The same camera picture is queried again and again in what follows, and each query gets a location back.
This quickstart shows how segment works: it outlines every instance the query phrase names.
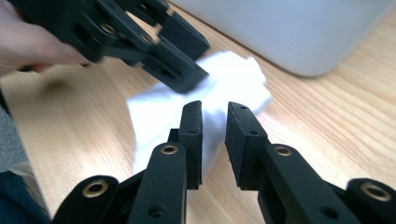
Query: white tissue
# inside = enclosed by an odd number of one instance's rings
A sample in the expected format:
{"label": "white tissue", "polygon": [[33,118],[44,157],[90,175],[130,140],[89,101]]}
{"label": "white tissue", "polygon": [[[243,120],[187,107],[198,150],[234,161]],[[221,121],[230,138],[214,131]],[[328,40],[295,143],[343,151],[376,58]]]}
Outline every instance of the white tissue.
{"label": "white tissue", "polygon": [[203,174],[219,144],[224,143],[229,102],[257,113],[270,101],[265,76],[253,58],[218,52],[198,62],[209,73],[193,91],[179,94],[162,83],[127,100],[135,132],[134,174],[146,169],[152,150],[167,141],[170,129],[179,128],[183,105],[202,102]]}

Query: wood grain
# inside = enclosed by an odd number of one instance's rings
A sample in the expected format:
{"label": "wood grain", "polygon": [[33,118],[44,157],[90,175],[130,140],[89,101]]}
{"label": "wood grain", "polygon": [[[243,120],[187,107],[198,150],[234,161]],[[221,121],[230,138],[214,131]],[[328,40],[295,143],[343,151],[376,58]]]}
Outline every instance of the wood grain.
{"label": "wood grain", "polygon": [[[329,74],[297,77],[188,14],[210,54],[254,57],[273,101],[257,118],[273,143],[295,147],[325,180],[344,188],[370,177],[396,188],[396,9]],[[89,68],[16,73],[1,87],[53,216],[91,175],[132,175],[134,130],[125,100],[156,83],[140,68],[104,59]],[[225,147],[188,203],[188,223],[263,223],[257,193],[239,190]]]}

